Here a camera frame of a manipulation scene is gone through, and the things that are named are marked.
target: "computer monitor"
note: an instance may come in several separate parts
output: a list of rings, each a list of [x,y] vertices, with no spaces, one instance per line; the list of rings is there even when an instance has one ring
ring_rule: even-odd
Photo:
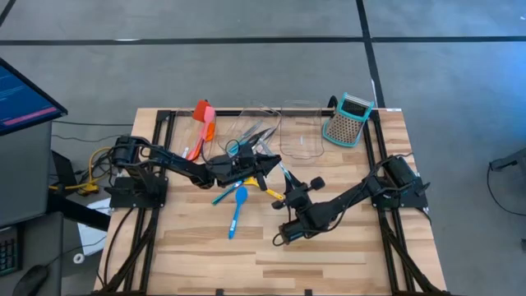
[[[0,136],[66,114],[64,107],[0,58]]]

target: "wooden tabletop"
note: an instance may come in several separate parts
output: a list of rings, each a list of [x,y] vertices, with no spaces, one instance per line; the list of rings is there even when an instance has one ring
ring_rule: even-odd
[[[133,136],[151,140],[157,110],[137,110]],[[411,152],[402,112],[380,109],[379,113],[388,155]],[[187,141],[180,135],[197,128],[190,120],[188,117],[177,119],[172,142],[176,152],[182,149],[182,142]],[[217,118],[217,139],[226,136],[225,132],[235,120]],[[296,123],[296,131],[300,132],[305,124],[301,118]],[[369,126],[378,161],[374,126]],[[280,154],[279,143],[279,132],[276,132],[270,142],[276,154]],[[211,146],[212,155],[222,153],[217,143]],[[311,160],[296,160],[281,154],[285,166],[299,180],[308,183],[314,177],[323,177],[326,186],[309,193],[313,201],[328,201],[338,196],[369,172],[363,137],[354,148],[343,148],[325,140],[323,147],[324,154]],[[406,160],[416,170],[413,157]],[[167,177],[169,190],[166,205],[160,211],[148,294],[214,294],[216,289],[224,289],[226,294],[303,294],[304,289],[312,289],[314,294],[390,293],[378,217],[370,199],[350,208],[334,231],[274,247],[271,240],[288,217],[285,209],[272,209],[270,203],[274,199],[269,195],[255,187],[247,188],[249,196],[242,207],[235,238],[228,240],[236,206],[234,195],[212,206],[210,202],[223,188],[201,190],[183,176],[167,173]],[[277,192],[284,191],[284,176],[279,168],[270,173],[267,184]],[[100,274],[110,238],[126,212],[127,209],[116,210],[112,215]],[[109,278],[130,252],[136,213],[134,210],[130,214],[116,238],[108,265]],[[445,289],[429,221],[414,209],[400,209],[400,214],[409,254],[436,287]],[[143,255],[136,267],[134,289],[139,286]],[[394,257],[399,285],[404,289],[399,258]]]

